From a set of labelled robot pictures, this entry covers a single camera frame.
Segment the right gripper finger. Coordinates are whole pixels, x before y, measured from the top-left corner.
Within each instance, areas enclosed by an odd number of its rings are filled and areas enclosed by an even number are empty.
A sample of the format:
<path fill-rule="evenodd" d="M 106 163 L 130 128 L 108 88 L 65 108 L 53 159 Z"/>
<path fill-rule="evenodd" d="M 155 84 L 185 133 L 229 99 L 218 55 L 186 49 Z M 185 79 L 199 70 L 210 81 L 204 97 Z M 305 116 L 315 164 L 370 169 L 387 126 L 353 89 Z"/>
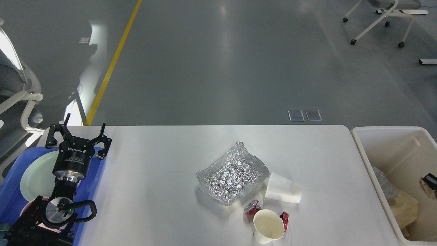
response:
<path fill-rule="evenodd" d="M 437 178 L 431 173 L 428 173 L 422 177 L 422 181 L 431 189 L 436 191 L 437 188 Z"/>

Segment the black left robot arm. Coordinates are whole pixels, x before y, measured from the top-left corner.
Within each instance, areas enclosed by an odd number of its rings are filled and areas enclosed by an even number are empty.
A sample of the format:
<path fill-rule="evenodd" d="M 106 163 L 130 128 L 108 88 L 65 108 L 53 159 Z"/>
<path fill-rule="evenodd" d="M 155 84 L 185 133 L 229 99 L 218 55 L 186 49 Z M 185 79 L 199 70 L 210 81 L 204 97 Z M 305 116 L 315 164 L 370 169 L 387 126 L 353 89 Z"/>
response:
<path fill-rule="evenodd" d="M 17 221 L 3 237 L 8 246 L 71 246 L 73 226 L 94 219 L 97 206 L 93 200 L 75 201 L 79 183 L 86 179 L 91 160 L 104 160 L 112 140 L 103 123 L 93 139 L 74 136 L 67 128 L 70 114 L 62 123 L 49 128 L 46 149 L 58 149 L 53 167 L 55 176 L 51 195 L 39 195 L 23 209 Z"/>

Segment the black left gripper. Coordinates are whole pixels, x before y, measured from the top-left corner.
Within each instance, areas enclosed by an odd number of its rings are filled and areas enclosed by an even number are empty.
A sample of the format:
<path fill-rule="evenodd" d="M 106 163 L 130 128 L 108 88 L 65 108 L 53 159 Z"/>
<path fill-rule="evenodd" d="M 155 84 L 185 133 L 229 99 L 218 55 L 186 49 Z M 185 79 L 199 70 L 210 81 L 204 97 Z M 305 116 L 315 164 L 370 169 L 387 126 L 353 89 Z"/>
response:
<path fill-rule="evenodd" d="M 108 155 L 112 139 L 104 134 L 106 123 L 103 123 L 97 137 L 85 141 L 75 140 L 75 137 L 67 128 L 70 115 L 67 114 L 63 123 L 51 124 L 45 148 L 59 148 L 59 154 L 53 168 L 53 175 L 58 178 L 75 176 L 77 180 L 83 180 L 87 177 L 92 156 L 104 160 Z M 59 145 L 58 140 L 54 136 L 56 132 L 59 132 L 64 140 Z M 103 143 L 103 148 L 96 154 L 94 146 L 100 143 Z"/>

